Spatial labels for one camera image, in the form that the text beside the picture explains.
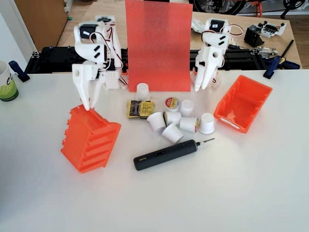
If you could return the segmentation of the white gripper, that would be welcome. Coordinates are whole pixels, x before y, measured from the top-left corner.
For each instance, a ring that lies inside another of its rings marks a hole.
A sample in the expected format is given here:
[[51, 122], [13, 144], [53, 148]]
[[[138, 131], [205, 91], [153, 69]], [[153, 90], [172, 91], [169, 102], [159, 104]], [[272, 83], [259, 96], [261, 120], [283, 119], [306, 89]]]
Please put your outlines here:
[[[205, 66], [208, 62], [215, 62], [217, 66], [199, 67]], [[223, 50], [214, 46], [203, 45], [198, 51], [195, 66], [197, 69], [195, 79], [195, 91], [197, 92], [200, 87], [204, 90], [213, 78], [216, 77], [217, 67], [221, 68], [225, 64], [225, 58]]]
[[[72, 64], [72, 77], [76, 81], [76, 88], [78, 90], [80, 99], [84, 105], [85, 110], [93, 109], [98, 102], [100, 90], [102, 87], [102, 79], [96, 79], [98, 75], [98, 65], [86, 61], [82, 64]], [[89, 103], [89, 81], [92, 81], [92, 97]]]

